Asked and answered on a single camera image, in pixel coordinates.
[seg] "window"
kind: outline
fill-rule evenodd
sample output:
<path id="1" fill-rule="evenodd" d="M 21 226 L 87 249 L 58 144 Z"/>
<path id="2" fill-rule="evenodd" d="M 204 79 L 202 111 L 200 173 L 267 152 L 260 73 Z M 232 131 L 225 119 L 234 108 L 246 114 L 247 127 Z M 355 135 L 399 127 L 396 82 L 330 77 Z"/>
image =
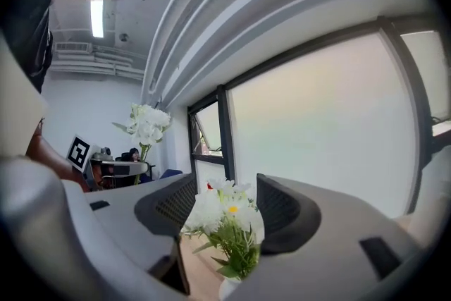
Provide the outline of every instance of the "window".
<path id="1" fill-rule="evenodd" d="M 188 108 L 191 169 L 198 191 L 207 191 L 211 178 L 235 180 L 228 102 L 223 86 Z"/>
<path id="2" fill-rule="evenodd" d="M 222 157 L 218 102 L 196 113 L 193 121 L 197 135 L 193 152 L 195 154 Z"/>
<path id="3" fill-rule="evenodd" d="M 444 121 L 450 117 L 449 72 L 445 52 L 437 31 L 402 35 L 419 69 L 432 117 Z"/>
<path id="4" fill-rule="evenodd" d="M 378 33 L 293 59 L 229 91 L 238 182 L 257 173 L 400 216 L 416 178 L 412 103 Z"/>

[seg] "ceiling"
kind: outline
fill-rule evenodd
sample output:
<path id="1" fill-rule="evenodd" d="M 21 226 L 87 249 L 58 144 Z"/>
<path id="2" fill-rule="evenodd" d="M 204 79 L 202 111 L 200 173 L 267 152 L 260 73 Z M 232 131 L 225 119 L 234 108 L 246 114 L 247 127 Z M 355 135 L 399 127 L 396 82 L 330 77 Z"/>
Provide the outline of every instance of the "ceiling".
<path id="1" fill-rule="evenodd" d="M 195 8 L 201 0 L 193 0 Z M 50 28 L 55 42 L 88 42 L 131 52 L 133 68 L 144 69 L 152 39 L 170 0 L 104 0 L 104 38 L 91 31 L 90 5 L 86 0 L 55 0 Z M 126 34 L 125 42 L 120 35 Z"/>

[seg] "air vent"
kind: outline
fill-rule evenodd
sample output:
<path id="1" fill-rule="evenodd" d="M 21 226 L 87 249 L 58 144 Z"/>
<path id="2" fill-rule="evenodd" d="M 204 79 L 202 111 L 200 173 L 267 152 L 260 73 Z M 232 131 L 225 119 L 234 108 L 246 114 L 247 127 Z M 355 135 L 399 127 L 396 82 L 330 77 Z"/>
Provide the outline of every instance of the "air vent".
<path id="1" fill-rule="evenodd" d="M 59 42 L 55 43 L 55 51 L 62 54 L 91 54 L 91 43 Z"/>

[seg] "fluorescent light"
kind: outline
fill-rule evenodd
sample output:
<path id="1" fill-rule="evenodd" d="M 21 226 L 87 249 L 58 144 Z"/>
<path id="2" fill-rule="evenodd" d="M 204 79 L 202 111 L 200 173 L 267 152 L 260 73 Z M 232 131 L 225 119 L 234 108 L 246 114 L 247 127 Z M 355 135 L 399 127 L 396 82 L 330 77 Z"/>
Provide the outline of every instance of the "fluorescent light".
<path id="1" fill-rule="evenodd" d="M 91 0 L 91 26 L 92 36 L 104 37 L 104 1 Z"/>

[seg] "wooden surface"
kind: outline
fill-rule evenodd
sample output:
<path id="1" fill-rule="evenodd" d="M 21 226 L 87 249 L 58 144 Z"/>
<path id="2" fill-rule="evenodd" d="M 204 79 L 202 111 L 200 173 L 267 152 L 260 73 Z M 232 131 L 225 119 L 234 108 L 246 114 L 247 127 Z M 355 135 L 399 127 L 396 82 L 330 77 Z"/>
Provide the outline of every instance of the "wooden surface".
<path id="1" fill-rule="evenodd" d="M 199 253 L 193 254 L 192 251 L 207 242 L 205 236 L 197 236 L 189 239 L 183 236 L 180 243 L 183 264 L 190 283 L 190 300 L 198 301 L 217 301 L 219 300 L 219 286 L 223 281 L 222 275 L 216 270 L 220 267 L 211 256 L 225 259 L 222 251 L 214 247 L 207 248 Z"/>
<path id="2" fill-rule="evenodd" d="M 408 232 L 410 221 L 412 220 L 412 215 L 408 214 L 405 216 L 397 217 L 396 219 L 393 219 L 401 228 L 404 229 L 404 231 Z"/>

